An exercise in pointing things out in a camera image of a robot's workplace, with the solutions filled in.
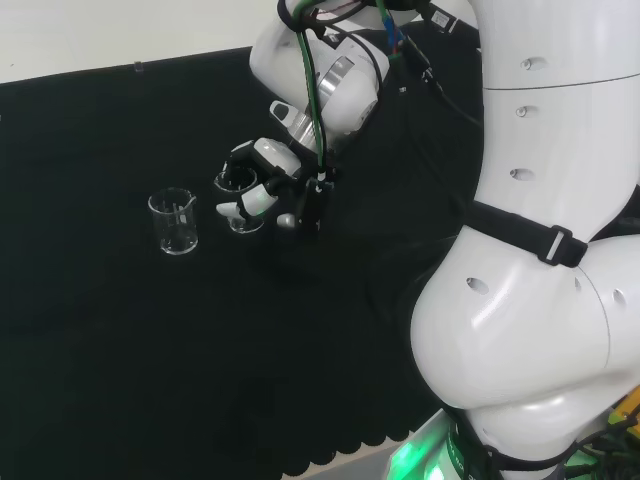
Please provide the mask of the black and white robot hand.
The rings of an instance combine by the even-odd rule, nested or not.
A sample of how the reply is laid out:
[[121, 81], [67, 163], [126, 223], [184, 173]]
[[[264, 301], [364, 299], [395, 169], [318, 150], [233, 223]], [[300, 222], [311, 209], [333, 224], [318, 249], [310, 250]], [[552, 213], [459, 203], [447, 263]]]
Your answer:
[[216, 205], [237, 234], [259, 230], [269, 210], [288, 206], [276, 215], [282, 229], [315, 233], [319, 230], [336, 171], [320, 173], [310, 159], [282, 142], [258, 138], [232, 149], [214, 185], [234, 198]]

